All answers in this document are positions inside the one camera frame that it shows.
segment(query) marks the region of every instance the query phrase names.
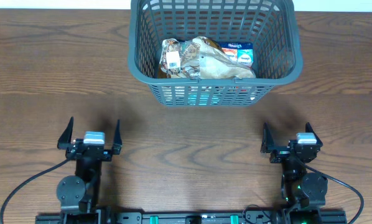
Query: plastic food bag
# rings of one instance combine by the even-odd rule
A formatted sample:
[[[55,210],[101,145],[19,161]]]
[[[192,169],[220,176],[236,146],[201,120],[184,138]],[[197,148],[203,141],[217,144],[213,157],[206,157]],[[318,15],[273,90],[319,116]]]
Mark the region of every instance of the plastic food bag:
[[[250,68],[232,61],[217,43],[206,37],[184,43],[164,40],[159,67],[168,78],[255,78]]]

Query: packaged food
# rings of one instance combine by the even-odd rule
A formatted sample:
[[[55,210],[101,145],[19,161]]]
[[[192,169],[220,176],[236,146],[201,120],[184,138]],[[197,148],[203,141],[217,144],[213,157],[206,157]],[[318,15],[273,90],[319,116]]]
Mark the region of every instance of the packaged food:
[[[230,59],[248,66],[254,63],[253,44],[251,43],[220,43],[223,51]]]
[[[255,78],[249,67],[230,59],[216,42],[206,37],[182,43],[175,39],[164,40],[159,68],[167,78]]]

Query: blue package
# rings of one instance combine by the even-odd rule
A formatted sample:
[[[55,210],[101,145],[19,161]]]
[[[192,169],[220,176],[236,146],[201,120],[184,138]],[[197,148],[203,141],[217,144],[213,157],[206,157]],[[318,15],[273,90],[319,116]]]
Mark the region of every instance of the blue package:
[[[222,50],[230,59],[251,67],[254,62],[253,44],[251,43],[219,43]]]

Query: basket rim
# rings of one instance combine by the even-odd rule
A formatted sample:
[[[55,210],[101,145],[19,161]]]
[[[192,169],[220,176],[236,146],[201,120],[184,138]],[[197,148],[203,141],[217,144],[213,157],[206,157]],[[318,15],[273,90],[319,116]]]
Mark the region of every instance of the basket rim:
[[[128,51],[128,69],[137,80],[148,85],[196,85],[196,86],[212,86],[212,85],[285,85],[292,83],[302,73],[304,61],[300,50],[299,30],[297,19],[295,17],[294,3],[292,0],[283,0],[287,11],[287,22],[290,27],[289,35],[291,37],[292,51],[295,58],[295,64],[290,70],[288,76],[284,78],[243,78],[243,79],[197,79],[191,80],[186,78],[151,78],[145,76],[135,63],[135,48],[136,48],[136,22],[139,15],[138,4],[141,0],[131,0],[131,22],[129,24],[129,51]]]

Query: robotic arm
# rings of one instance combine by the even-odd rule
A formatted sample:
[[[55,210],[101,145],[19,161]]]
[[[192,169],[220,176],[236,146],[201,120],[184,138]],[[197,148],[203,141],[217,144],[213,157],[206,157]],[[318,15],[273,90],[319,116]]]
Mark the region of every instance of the robotic arm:
[[[87,131],[83,139],[71,142],[72,129],[73,118],[59,138],[57,147],[66,150],[67,160],[76,161],[75,175],[63,178],[57,186],[57,198],[61,203],[60,213],[38,215],[35,218],[35,224],[346,223],[345,212],[320,209],[325,205],[327,177],[330,176],[319,171],[307,172],[308,166],[305,163],[314,160],[323,146],[309,123],[306,124],[305,132],[298,133],[297,139],[290,140],[288,146],[275,145],[268,125],[264,124],[261,152],[270,153],[270,163],[282,165],[281,194],[286,203],[273,209],[263,210],[254,205],[253,209],[248,206],[244,211],[225,213],[113,212],[110,207],[98,206],[101,163],[110,162],[113,155],[118,155],[122,148],[119,121],[111,149],[105,149],[104,133]],[[1,223],[3,223],[3,211],[1,215]]]

